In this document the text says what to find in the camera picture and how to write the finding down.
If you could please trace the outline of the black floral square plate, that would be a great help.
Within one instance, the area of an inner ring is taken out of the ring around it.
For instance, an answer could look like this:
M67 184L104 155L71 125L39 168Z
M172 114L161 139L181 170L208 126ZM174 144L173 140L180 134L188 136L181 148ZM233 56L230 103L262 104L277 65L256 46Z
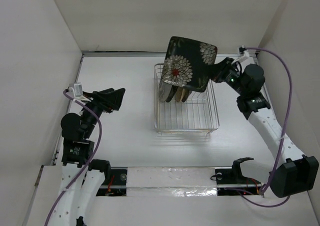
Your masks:
M218 48L215 45L173 36L167 47L161 81L195 92L204 92Z

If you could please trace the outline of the cream plate brown rim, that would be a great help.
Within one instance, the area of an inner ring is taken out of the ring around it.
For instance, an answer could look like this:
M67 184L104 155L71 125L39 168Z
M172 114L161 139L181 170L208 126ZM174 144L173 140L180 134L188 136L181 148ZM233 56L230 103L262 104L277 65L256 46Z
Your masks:
M181 95L181 96L182 96L181 101L182 101L183 103L186 102L191 93L192 93L191 90L183 89L183 92L182 92L182 95Z

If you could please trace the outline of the beige leaf pattern plate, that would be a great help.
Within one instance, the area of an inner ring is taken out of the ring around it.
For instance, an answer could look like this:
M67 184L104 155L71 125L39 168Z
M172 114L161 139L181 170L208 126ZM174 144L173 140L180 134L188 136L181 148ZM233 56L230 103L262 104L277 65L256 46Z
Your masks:
M185 102L185 96L186 96L187 90L181 87L177 88L177 91L174 95L176 102Z

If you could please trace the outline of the cream plate black glossy rim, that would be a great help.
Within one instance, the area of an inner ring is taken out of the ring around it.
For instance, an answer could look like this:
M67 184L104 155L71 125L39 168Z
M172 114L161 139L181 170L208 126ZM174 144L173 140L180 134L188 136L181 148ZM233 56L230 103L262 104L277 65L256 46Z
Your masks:
M178 89L178 87L176 87L176 86L172 86L171 87L171 90L170 90L170 92L169 92L169 95L168 95L168 97L166 98L166 102L170 102L172 99L173 99L173 97L175 96L175 94L176 94L176 91L177 91L177 89Z

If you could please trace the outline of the grey reindeer round plate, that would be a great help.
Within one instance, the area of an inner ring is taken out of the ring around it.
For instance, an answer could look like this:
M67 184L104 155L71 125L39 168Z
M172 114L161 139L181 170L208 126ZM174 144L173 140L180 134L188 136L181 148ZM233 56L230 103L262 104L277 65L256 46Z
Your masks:
M158 98L160 102L165 102L170 94L172 86L160 81L158 89Z

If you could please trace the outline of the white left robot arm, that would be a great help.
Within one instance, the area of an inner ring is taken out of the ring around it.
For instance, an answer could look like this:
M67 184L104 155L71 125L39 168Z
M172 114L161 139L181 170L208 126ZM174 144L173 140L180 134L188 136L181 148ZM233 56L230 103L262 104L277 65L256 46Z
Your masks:
M67 113L60 122L63 149L58 197L44 225L84 226L101 185L111 183L110 162L95 159L102 136L103 113L118 111L125 88L84 92L71 84L63 95L81 107L80 113Z

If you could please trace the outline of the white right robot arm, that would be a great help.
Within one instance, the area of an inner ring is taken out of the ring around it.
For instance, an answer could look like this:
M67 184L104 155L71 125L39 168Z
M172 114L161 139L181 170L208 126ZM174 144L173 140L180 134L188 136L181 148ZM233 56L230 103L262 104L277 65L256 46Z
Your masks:
M214 64L212 81L225 82L238 94L239 111L257 130L274 157L274 165L268 167L254 163L251 157L233 161L229 169L219 169L219 184L244 184L254 180L269 186L279 198L309 191L314 187L319 162L314 156L303 153L283 132L274 116L271 105L261 93L265 83L264 70L257 64L249 64L243 71L232 58Z

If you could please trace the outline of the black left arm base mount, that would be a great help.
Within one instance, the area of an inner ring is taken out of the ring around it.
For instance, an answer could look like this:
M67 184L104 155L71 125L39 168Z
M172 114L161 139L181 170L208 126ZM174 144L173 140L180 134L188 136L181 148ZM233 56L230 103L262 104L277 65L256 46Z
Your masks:
M122 197L127 195L127 168L111 168L110 180L105 180L98 189L97 197Z

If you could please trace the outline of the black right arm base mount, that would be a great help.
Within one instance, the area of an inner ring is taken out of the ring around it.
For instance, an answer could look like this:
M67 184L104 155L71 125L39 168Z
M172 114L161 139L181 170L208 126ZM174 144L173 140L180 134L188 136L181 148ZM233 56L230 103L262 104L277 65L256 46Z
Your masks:
M243 176L240 164L253 160L251 157L233 161L229 168L216 168L210 177L216 182L218 196L254 196L259 194L261 183L253 178Z

